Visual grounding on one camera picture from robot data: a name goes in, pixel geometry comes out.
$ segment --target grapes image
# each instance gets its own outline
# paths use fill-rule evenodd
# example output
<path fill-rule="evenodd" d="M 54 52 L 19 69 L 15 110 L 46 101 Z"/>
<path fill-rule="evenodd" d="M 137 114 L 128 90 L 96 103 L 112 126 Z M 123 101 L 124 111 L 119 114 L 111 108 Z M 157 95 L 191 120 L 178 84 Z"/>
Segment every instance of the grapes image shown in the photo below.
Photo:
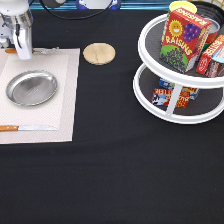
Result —
<path fill-rule="evenodd" d="M 187 41 L 190 42 L 191 40 L 192 40 L 192 37 L 191 37 L 191 36 L 188 36 L 188 37 L 187 37 Z"/>
<path fill-rule="evenodd" d="M 184 35 L 184 41 L 188 41 L 190 42 L 191 40 L 195 39 L 198 37 L 198 35 L 200 34 L 201 29 L 191 23 L 188 23 L 185 26 L 185 30 L 183 32 Z"/>
<path fill-rule="evenodd" d="M 190 34 L 194 33 L 194 27 L 192 27 L 192 28 L 189 29 L 189 33 Z"/>
<path fill-rule="evenodd" d="M 195 33 L 192 33 L 191 37 L 192 37 L 192 39 L 195 39 L 197 37 L 197 35 Z"/>
<path fill-rule="evenodd" d="M 186 31 L 189 31 L 191 27 L 192 27 L 192 24 L 191 24 L 191 23 L 188 23 L 188 24 L 185 26 L 185 30 L 186 30 Z"/>
<path fill-rule="evenodd" d="M 194 34 L 196 35 L 196 37 L 200 34 L 201 29 L 199 27 L 196 27 L 194 30 Z"/>

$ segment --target cardboard box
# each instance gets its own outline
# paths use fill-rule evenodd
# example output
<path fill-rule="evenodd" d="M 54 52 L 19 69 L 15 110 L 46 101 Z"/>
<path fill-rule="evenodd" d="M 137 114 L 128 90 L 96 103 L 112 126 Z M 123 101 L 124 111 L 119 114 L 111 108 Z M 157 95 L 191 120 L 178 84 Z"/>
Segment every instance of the cardboard box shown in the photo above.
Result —
<path fill-rule="evenodd" d="M 212 56 L 212 60 L 209 63 L 208 69 L 206 71 L 206 76 L 209 78 L 214 78 L 220 76 L 224 71 L 224 46 L 216 51 Z"/>
<path fill-rule="evenodd" d="M 155 89 L 152 97 L 152 104 L 156 106 L 168 106 L 172 96 L 172 90 Z M 182 91 L 176 107 L 186 107 L 190 99 L 189 92 Z"/>
<path fill-rule="evenodd" d="M 212 56 L 218 52 L 218 50 L 224 46 L 224 35 L 220 35 L 201 55 L 198 63 L 197 72 L 208 77 L 211 75 L 211 66 L 209 67 Z"/>
<path fill-rule="evenodd" d="M 160 78 L 159 86 L 161 86 L 165 89 L 173 90 L 175 87 L 175 83 L 171 83 L 163 78 Z M 185 86 L 182 88 L 182 91 L 189 92 L 190 99 L 192 99 L 192 100 L 195 100 L 199 93 L 198 88 L 191 88 L 191 87 L 185 87 Z"/>
<path fill-rule="evenodd" d="M 186 9 L 170 13 L 160 58 L 185 73 L 199 58 L 212 22 Z"/>

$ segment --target metal plate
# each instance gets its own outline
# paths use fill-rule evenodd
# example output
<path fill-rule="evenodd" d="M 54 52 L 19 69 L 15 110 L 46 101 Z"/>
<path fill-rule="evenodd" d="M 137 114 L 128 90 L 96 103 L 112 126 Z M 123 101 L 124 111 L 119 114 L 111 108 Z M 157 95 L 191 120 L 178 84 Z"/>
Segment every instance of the metal plate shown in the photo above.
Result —
<path fill-rule="evenodd" d="M 49 100 L 57 90 L 56 78 L 46 71 L 29 71 L 13 78 L 7 88 L 8 98 L 21 106 L 34 106 Z"/>

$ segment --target round wooden disc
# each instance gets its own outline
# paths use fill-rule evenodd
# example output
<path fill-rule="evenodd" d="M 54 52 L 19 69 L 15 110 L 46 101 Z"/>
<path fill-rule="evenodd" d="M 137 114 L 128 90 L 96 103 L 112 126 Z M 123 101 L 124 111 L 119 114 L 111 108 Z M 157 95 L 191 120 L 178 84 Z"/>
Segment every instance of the round wooden disc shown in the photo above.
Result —
<path fill-rule="evenodd" d="M 115 50 L 105 43 L 90 44 L 83 51 L 84 58 L 91 64 L 104 65 L 110 63 L 115 57 Z"/>

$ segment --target knife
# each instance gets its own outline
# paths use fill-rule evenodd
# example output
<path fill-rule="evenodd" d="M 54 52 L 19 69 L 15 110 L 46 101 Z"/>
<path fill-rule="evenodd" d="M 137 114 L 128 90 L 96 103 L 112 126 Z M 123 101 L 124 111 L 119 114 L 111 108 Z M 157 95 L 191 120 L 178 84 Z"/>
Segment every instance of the knife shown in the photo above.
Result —
<path fill-rule="evenodd" d="M 51 126 L 16 126 L 16 125 L 0 125 L 0 131 L 56 131 L 57 128 Z"/>

